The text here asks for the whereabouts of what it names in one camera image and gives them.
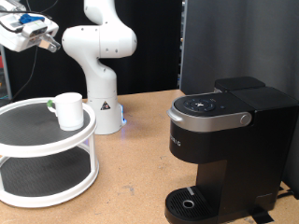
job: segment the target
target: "white mug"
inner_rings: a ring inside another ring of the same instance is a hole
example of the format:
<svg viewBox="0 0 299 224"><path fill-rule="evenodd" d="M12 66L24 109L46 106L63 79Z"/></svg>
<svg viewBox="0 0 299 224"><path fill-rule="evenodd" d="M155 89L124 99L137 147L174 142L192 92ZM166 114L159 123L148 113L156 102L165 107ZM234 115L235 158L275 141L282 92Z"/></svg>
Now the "white mug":
<svg viewBox="0 0 299 224"><path fill-rule="evenodd" d="M75 131L83 126L82 95L67 92L57 95L54 100L47 102L48 110L58 117L60 128L64 131Z"/></svg>

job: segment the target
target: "cable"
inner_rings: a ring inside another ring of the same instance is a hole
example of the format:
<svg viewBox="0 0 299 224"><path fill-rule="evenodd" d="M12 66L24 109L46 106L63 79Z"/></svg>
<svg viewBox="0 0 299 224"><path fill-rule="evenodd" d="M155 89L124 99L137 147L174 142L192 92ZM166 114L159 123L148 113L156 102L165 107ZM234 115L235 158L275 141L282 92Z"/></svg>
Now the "cable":
<svg viewBox="0 0 299 224"><path fill-rule="evenodd" d="M31 11L31 8L30 8L28 0L26 0L26 3L27 3L27 6L28 6L29 10Z"/></svg>
<svg viewBox="0 0 299 224"><path fill-rule="evenodd" d="M36 56L35 56L35 61L34 61L34 66L32 68L32 72L31 72L31 75L28 79L28 81L25 83L25 85L23 85L18 91L17 93L12 97L12 99L9 101L9 103L12 103L16 97L20 94L20 92L28 85L28 83L31 81L32 77L33 77L33 74L34 74L34 71L35 71L35 67L36 67Z"/></svg>
<svg viewBox="0 0 299 224"><path fill-rule="evenodd" d="M47 9L45 10L42 10L41 12L45 12L45 11L48 11L49 9L55 7L55 5L58 3L59 0L56 0L56 2L51 6L51 7L48 7Z"/></svg>
<svg viewBox="0 0 299 224"><path fill-rule="evenodd" d="M5 100L7 98L8 98L8 95L1 97L0 100Z"/></svg>
<svg viewBox="0 0 299 224"><path fill-rule="evenodd" d="M9 13L9 14L31 13L31 14L43 15L44 17L47 17L49 20L52 20L51 16L49 16L45 13L42 13L42 12L35 12L35 11L4 11L4 10L0 10L0 12Z"/></svg>
<svg viewBox="0 0 299 224"><path fill-rule="evenodd" d="M6 27L1 21L0 21L0 25L2 25L3 28L5 28L6 30L8 30L8 31L10 31L10 32L12 32L12 33L15 33L15 34L19 34L19 33L21 33L22 29L24 28L24 27L20 27L20 28L18 28L18 29L16 29L16 30L10 30L10 29L9 29L8 27Z"/></svg>

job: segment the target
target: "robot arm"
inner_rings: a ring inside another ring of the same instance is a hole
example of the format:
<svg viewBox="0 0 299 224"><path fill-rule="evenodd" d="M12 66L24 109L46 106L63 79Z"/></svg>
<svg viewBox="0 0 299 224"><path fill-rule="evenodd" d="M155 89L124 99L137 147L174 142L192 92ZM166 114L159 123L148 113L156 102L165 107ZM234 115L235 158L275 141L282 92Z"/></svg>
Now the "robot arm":
<svg viewBox="0 0 299 224"><path fill-rule="evenodd" d="M53 39L59 28L54 21L42 15L22 13L25 6L14 0L0 0L0 10L0 44L4 47L18 52L32 46L51 52L60 48Z"/></svg>
<svg viewBox="0 0 299 224"><path fill-rule="evenodd" d="M98 122L95 133L114 133L124 124L121 105L117 100L117 77L98 59L131 56L135 52L137 39L133 30L119 19L114 0L85 0L84 12L98 25L65 30L64 51L84 71L88 105L94 110Z"/></svg>

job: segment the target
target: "black coffee maker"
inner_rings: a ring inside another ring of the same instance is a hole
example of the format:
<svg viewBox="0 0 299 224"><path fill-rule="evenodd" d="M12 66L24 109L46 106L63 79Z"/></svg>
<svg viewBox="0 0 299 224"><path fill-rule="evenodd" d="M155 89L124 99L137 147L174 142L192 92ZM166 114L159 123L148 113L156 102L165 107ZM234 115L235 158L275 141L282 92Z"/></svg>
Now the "black coffee maker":
<svg viewBox="0 0 299 224"><path fill-rule="evenodd" d="M299 107L285 93L249 80L216 81L221 93L183 96L167 111L172 154L198 164L195 186L166 198L170 223L216 224L247 216L266 223Z"/></svg>

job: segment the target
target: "black backdrop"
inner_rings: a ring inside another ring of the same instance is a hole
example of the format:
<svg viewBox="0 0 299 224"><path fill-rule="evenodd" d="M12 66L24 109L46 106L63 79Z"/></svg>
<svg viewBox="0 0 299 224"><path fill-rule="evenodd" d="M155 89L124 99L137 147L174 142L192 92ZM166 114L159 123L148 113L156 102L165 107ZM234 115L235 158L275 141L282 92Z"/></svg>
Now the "black backdrop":
<svg viewBox="0 0 299 224"><path fill-rule="evenodd" d="M50 7L55 0L29 0L33 11ZM83 12L84 0L59 0L46 13L59 25L56 41L64 30L77 25L94 25ZM118 76L118 95L146 91L173 90L178 82L181 0L115 0L120 19L137 36L133 56L101 59ZM28 80L36 47L22 52L6 49L7 69L14 95ZM87 97L85 76L75 60L61 48L56 53L38 49L34 76L16 100L55 96L76 91Z"/></svg>

